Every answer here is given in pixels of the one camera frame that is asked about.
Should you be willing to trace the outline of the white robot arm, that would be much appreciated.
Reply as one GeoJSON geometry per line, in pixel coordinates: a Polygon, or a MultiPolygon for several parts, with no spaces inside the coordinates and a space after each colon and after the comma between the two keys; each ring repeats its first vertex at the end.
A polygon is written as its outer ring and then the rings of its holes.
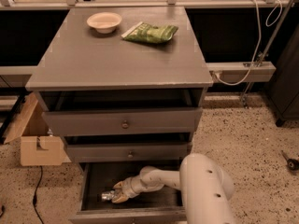
{"type": "Polygon", "coordinates": [[[115,184],[113,203],[124,203],[142,192],[168,186],[181,193],[188,224],[235,224],[229,204],[235,186],[232,178],[202,154],[186,156],[178,171],[143,167],[136,176],[115,184]]]}

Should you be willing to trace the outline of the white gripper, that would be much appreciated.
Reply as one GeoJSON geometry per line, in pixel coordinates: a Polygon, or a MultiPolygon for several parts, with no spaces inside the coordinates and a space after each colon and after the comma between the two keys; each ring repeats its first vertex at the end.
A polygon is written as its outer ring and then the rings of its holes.
{"type": "Polygon", "coordinates": [[[122,192],[115,192],[112,198],[113,203],[124,203],[128,199],[138,196],[145,192],[147,186],[141,180],[140,176],[128,177],[124,181],[120,181],[113,186],[113,189],[122,189],[122,192]]]}

